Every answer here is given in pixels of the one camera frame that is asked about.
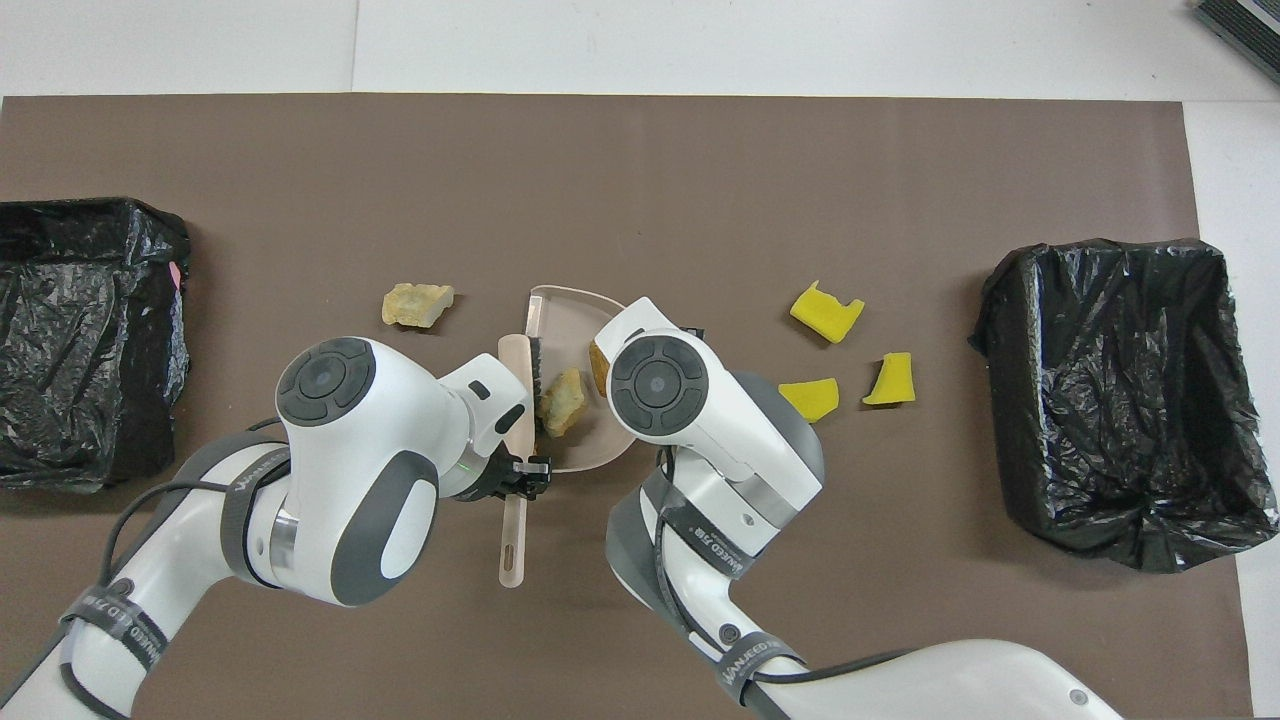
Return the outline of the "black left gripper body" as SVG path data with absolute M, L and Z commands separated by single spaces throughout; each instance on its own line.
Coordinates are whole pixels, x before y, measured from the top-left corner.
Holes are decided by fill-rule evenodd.
M 508 452 L 494 452 L 480 477 L 462 492 L 463 502 L 480 498 L 509 496 L 534 501 L 550 484 L 553 462 L 549 456 L 520 457 Z

